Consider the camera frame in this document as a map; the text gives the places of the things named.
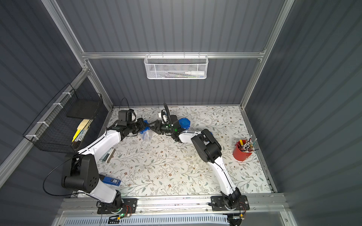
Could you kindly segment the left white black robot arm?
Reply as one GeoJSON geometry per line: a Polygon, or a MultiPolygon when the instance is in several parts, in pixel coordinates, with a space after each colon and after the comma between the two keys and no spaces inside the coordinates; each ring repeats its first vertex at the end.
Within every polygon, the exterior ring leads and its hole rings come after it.
{"type": "Polygon", "coordinates": [[[90,145],[74,155],[68,154],[62,171],[62,187],[85,193],[96,199],[100,207],[121,210],[124,206],[121,194],[100,179],[97,161],[129,134],[136,135],[147,126],[142,118],[131,122],[117,120],[90,145]]]}

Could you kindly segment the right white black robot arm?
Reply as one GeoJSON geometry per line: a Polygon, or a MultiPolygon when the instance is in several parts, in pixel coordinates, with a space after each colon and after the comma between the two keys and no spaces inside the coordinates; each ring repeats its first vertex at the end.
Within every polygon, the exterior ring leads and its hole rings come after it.
{"type": "Polygon", "coordinates": [[[224,165],[221,145],[209,130],[189,131],[190,120],[178,119],[176,115],[162,116],[160,120],[149,123],[149,128],[159,135],[170,135],[176,142],[193,144],[201,160],[211,167],[217,178],[223,205],[229,210],[237,208],[241,192],[224,165]]]}

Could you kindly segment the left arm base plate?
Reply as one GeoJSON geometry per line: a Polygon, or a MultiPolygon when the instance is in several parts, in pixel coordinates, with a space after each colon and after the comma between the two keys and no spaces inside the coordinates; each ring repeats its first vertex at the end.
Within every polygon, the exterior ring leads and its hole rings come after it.
{"type": "Polygon", "coordinates": [[[137,204],[136,198],[115,199],[113,203],[97,202],[97,214],[134,214],[137,204]]]}

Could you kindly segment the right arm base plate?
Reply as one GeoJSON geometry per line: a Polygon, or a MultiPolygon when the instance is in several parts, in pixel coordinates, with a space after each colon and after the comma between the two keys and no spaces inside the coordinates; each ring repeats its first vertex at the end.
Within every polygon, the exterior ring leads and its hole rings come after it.
{"type": "Polygon", "coordinates": [[[241,195],[239,200],[226,198],[222,195],[211,196],[211,201],[208,203],[213,211],[248,211],[250,206],[245,195],[241,195]]]}

